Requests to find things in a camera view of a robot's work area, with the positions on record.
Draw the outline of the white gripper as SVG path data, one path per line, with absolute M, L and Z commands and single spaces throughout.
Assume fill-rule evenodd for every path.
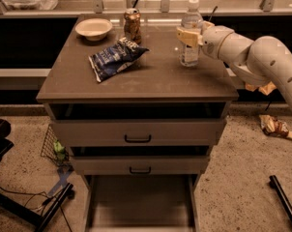
M 202 22 L 202 32 L 199 29 L 176 28 L 177 39 L 190 47 L 202 45 L 203 53 L 213 59 L 230 60 L 231 54 L 228 52 L 227 37 L 233 30 L 225 26 L 215 26 L 210 21 Z

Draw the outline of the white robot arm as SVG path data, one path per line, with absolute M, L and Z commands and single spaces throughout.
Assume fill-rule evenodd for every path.
M 178 26 L 176 33 L 182 43 L 200 46 L 206 56 L 227 64 L 246 84 L 273 82 L 292 111 L 292 53 L 280 40 L 264 36 L 253 41 L 208 21 L 202 30 Z

